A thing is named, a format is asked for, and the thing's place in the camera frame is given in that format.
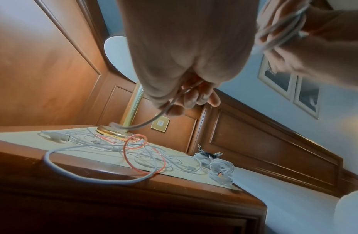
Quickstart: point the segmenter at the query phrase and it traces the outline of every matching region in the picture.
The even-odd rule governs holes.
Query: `hand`
[[[280,18],[299,9],[306,0],[272,0],[258,18],[259,24],[271,25]],[[262,42],[272,40],[282,29],[261,39]],[[317,64],[329,63],[333,59],[324,55],[332,54],[335,49],[344,48],[341,43],[358,41],[358,11],[328,11],[309,7],[306,12],[306,23],[302,29],[309,35],[304,38],[296,37],[286,44],[265,52],[273,72],[294,73],[309,76],[323,82],[342,84],[342,81],[328,72],[322,73],[316,69]]]
[[[244,67],[254,42],[257,0],[118,0],[135,71],[145,94],[163,108],[188,92],[168,115],[206,102],[220,104],[214,88]]]

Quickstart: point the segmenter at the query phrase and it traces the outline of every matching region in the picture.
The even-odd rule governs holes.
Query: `red cable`
[[[129,142],[131,139],[134,138],[135,140],[137,140],[137,138],[135,138],[136,136],[141,136],[141,137],[143,137],[143,138],[145,139],[143,145],[138,146],[138,147],[127,147],[128,142]],[[124,158],[125,158],[126,162],[129,164],[129,166],[131,166],[131,168],[133,168],[134,170],[136,170],[136,171],[138,171],[138,172],[140,172],[140,173],[142,173],[142,174],[144,174],[144,175],[148,175],[149,172],[142,171],[142,170],[136,168],[135,166],[133,166],[133,164],[131,164],[131,163],[129,162],[128,157],[126,156],[126,149],[128,149],[128,150],[140,149],[140,148],[144,147],[144,146],[147,144],[147,142],[148,142],[148,139],[147,139],[147,137],[146,137],[145,135],[142,135],[142,134],[134,134],[134,135],[132,135],[132,136],[130,136],[130,137],[128,137],[128,138],[126,139],[125,144],[124,144],[124,147],[123,147],[123,153],[124,153]],[[157,173],[160,173],[161,171],[163,171],[163,170],[165,169],[165,167],[166,167],[166,160],[165,160],[164,156],[162,156],[162,155],[160,154],[160,152],[159,152],[156,148],[154,148],[154,147],[152,147],[152,148],[162,157],[162,159],[163,159],[163,161],[164,161],[163,167],[162,167],[160,170],[158,170],[158,171],[155,172],[155,174],[157,174]]]

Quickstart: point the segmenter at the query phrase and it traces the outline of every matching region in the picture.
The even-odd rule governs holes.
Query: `wooden dresser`
[[[85,126],[0,127],[2,131]],[[45,150],[0,141],[0,233],[264,233],[267,207],[245,191],[166,175],[130,186],[80,183],[42,162]],[[131,179],[131,168],[58,154],[82,176]]]

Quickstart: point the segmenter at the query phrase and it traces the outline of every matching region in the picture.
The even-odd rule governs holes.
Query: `cable connector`
[[[63,133],[58,133],[56,131],[41,131],[42,134],[49,136],[52,140],[55,141],[69,141],[70,136]]]

